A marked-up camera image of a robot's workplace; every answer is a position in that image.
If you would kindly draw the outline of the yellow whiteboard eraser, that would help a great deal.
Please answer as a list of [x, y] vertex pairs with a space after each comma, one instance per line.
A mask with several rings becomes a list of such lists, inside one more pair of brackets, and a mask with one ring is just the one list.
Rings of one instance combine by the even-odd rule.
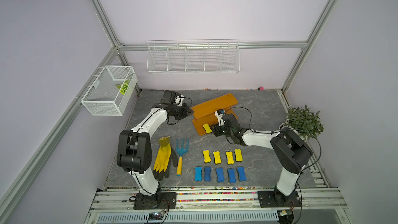
[[227, 158], [227, 164], [232, 165], [234, 164], [234, 155], [232, 151], [227, 151], [226, 152], [226, 158]]
[[210, 125], [208, 123], [203, 124], [202, 127], [204, 128], [206, 134], [212, 133], [212, 129], [210, 128]]
[[203, 157], [204, 157], [204, 163], [211, 163], [211, 157], [210, 157], [210, 152], [209, 150], [203, 150]]
[[220, 156], [220, 151], [214, 151], [212, 154], [214, 156], [214, 163], [221, 164], [222, 160], [221, 160], [221, 156]]
[[234, 150], [234, 154], [235, 154], [235, 161], [236, 162], [243, 162], [243, 156], [242, 156], [241, 149], [235, 149]]

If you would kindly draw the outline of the orange two-tier wooden shelf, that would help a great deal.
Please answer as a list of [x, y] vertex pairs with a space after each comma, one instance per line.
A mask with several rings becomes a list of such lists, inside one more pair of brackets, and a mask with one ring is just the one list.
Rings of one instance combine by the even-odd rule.
[[231, 93], [228, 93], [215, 99], [193, 106], [191, 108], [193, 110], [194, 116], [192, 123], [198, 135], [203, 136], [207, 134], [205, 128], [203, 127], [204, 124], [208, 124], [209, 126], [213, 124], [218, 124], [218, 119], [215, 114], [216, 111], [227, 111], [237, 104], [238, 100], [235, 98], [235, 96]]

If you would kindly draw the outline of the blue whiteboard eraser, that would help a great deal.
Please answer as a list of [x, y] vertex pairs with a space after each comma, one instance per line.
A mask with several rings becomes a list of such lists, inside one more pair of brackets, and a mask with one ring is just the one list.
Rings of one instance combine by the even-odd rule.
[[230, 184], [236, 183], [235, 170], [227, 169], [227, 172], [228, 172], [229, 183]]
[[202, 181], [202, 167], [195, 167], [195, 175], [194, 175], [194, 180], [195, 181]]
[[216, 175], [217, 175], [217, 182], [218, 183], [225, 182], [223, 168], [216, 168]]
[[204, 181], [211, 181], [211, 167], [204, 168]]
[[245, 169], [244, 167], [237, 167], [237, 174], [238, 174], [238, 180], [239, 181], [246, 181], [247, 177], [246, 177], [246, 173], [245, 173]]

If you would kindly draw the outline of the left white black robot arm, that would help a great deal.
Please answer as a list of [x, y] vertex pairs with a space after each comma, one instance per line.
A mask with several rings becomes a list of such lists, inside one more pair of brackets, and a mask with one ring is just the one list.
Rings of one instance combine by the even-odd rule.
[[135, 127], [119, 135], [117, 166], [128, 172], [140, 188], [144, 198], [160, 198], [160, 181], [170, 176], [170, 166], [177, 167], [177, 152], [169, 137], [159, 140], [159, 150], [152, 167], [151, 138], [159, 126], [174, 117], [177, 122], [193, 113], [186, 103], [158, 104]]

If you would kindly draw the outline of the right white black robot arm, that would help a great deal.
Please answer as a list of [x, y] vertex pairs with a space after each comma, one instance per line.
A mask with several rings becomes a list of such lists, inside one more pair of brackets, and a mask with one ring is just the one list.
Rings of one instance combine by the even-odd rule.
[[279, 131], [256, 131], [242, 128], [233, 114], [223, 110], [215, 112], [218, 123], [211, 126], [215, 136], [225, 136], [233, 144], [259, 146], [272, 149], [283, 169], [274, 188], [274, 199], [278, 205], [294, 200], [296, 183], [313, 151], [299, 134], [290, 128]]

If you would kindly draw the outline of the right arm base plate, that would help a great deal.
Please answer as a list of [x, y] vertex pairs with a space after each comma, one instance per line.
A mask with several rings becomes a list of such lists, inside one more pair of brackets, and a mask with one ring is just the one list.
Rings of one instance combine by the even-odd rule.
[[290, 195], [285, 196], [277, 191], [258, 191], [258, 200], [261, 208], [284, 207], [294, 208], [301, 207], [302, 201], [297, 191], [293, 191]]

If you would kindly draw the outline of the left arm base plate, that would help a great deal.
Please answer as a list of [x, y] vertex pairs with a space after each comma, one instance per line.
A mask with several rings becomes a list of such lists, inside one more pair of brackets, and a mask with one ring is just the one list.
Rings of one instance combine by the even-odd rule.
[[160, 192], [154, 196], [147, 196], [138, 193], [134, 200], [134, 210], [150, 209], [175, 209], [177, 203], [177, 193]]

